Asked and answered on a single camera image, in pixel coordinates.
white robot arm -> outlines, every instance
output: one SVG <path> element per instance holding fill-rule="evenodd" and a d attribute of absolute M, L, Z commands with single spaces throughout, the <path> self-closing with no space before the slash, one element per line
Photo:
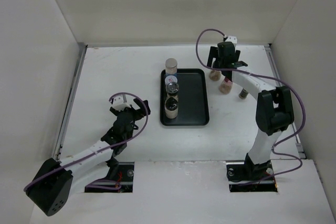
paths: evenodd
<path fill-rule="evenodd" d="M 125 141 L 133 136 L 133 131 L 139 129 L 135 122 L 142 119 L 146 111 L 150 114 L 148 101 L 142 103 L 134 99 L 134 102 L 139 109 L 128 105 L 124 95 L 115 97 L 110 111 L 117 119 L 99 141 L 74 156 L 59 161 L 50 158 L 42 164 L 25 192 L 47 216 L 56 214 L 72 193 L 83 191 L 85 185 L 106 177 L 110 169 L 118 168 L 114 157 L 126 148 Z"/>
<path fill-rule="evenodd" d="M 243 61 L 238 61 L 240 51 L 235 48 L 236 40 L 211 47 L 208 67 L 221 69 L 222 74 L 243 87 L 257 100 L 256 122 L 258 133 L 252 149 L 246 154 L 244 164 L 227 165 L 230 181 L 253 181 L 265 176 L 270 168 L 270 154 L 282 131 L 294 121 L 290 89 L 275 87 L 261 78 L 253 77 L 252 71 Z"/>

black tray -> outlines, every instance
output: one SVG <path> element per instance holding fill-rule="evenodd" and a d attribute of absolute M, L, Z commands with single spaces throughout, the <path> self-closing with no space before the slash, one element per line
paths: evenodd
<path fill-rule="evenodd" d="M 174 119 L 167 118 L 164 113 L 164 102 L 166 100 L 164 77 L 165 70 L 161 72 L 161 123 L 165 126 L 206 125 L 209 122 L 209 107 L 203 70 L 197 68 L 180 68 L 177 70 L 177 82 L 180 86 L 178 91 L 179 112 Z"/>

metal cap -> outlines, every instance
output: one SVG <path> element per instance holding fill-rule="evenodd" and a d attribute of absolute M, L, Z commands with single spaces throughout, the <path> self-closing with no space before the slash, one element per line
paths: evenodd
<path fill-rule="evenodd" d="M 177 60 L 174 58 L 169 58 L 166 60 L 166 68 L 175 68 L 177 66 Z"/>

jar lid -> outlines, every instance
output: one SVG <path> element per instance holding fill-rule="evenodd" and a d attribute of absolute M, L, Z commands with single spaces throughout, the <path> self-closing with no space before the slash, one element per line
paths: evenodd
<path fill-rule="evenodd" d="M 166 68 L 175 68 L 177 66 L 177 60 L 174 58 L 169 58 L 166 60 Z"/>
<path fill-rule="evenodd" d="M 177 82 L 176 76 L 166 76 L 166 78 L 164 79 L 164 84 L 167 85 L 170 82 Z"/>

cylindrical object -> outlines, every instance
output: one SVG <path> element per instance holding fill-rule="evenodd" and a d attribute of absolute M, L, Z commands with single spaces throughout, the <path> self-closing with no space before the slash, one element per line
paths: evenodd
<path fill-rule="evenodd" d="M 239 94 L 239 98 L 246 99 L 247 95 L 248 95 L 248 92 L 245 89 L 242 89 L 242 91 Z"/>
<path fill-rule="evenodd" d="M 177 77 L 176 76 L 166 76 L 166 78 L 164 78 L 164 84 L 168 84 L 171 82 L 177 82 Z"/>
<path fill-rule="evenodd" d="M 169 97 L 164 104 L 164 112 L 169 119 L 174 119 L 177 117 L 179 102 L 173 98 Z"/>
<path fill-rule="evenodd" d="M 221 75 L 222 75 L 222 73 L 220 71 L 211 70 L 211 72 L 209 73 L 209 78 L 212 81 L 219 81 Z"/>
<path fill-rule="evenodd" d="M 173 97 L 175 98 L 177 101 L 179 100 L 178 99 L 178 89 L 179 88 L 179 85 L 177 84 L 177 82 L 170 82 L 166 85 L 166 92 L 167 92 L 167 97 Z"/>
<path fill-rule="evenodd" d="M 218 89 L 223 94 L 229 94 L 231 92 L 232 85 L 233 82 L 231 82 L 229 78 L 225 77 Z"/>
<path fill-rule="evenodd" d="M 174 58 L 166 60 L 166 75 L 177 76 L 177 60 Z"/>

